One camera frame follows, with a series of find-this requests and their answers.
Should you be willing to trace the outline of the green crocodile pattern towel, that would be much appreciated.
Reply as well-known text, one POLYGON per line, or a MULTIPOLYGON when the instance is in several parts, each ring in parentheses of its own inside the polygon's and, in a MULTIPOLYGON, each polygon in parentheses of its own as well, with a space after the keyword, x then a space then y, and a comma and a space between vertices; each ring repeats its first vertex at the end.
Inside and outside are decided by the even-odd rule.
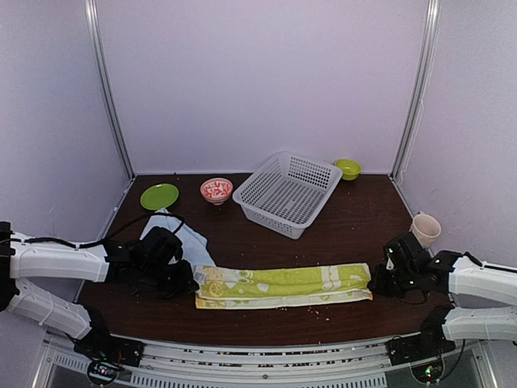
POLYGON ((269 310, 371 301, 367 264, 269 270, 195 268, 199 310, 269 310))

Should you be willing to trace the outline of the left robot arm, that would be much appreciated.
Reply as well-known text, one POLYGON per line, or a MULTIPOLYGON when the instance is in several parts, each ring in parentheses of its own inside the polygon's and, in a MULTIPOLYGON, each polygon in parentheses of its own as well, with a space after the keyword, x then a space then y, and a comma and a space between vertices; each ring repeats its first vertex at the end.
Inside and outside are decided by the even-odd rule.
POLYGON ((88 280, 93 283, 129 282, 135 293, 149 291, 162 299, 194 293, 199 286, 191 265, 183 258, 178 236, 182 217, 174 226, 161 226, 170 213, 154 213, 143 236, 129 243, 113 234, 93 242, 68 242, 61 238, 29 237, 1 224, 1 309, 22 315, 66 334, 76 350, 105 360, 121 352, 102 314, 68 302, 33 284, 32 277, 88 280))

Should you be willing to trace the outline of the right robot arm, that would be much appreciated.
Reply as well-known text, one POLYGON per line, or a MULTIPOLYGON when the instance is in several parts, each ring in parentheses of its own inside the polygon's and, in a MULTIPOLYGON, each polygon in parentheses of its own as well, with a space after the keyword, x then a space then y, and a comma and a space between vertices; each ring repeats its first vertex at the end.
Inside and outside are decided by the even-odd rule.
POLYGON ((383 247, 384 264, 375 267, 368 289, 375 295, 402 299, 408 292, 463 294, 499 304, 468 309, 437 306, 420 332, 391 339, 393 363, 450 352, 459 340, 516 340, 516 270, 480 261, 468 252, 431 255, 413 233, 393 238, 383 247))

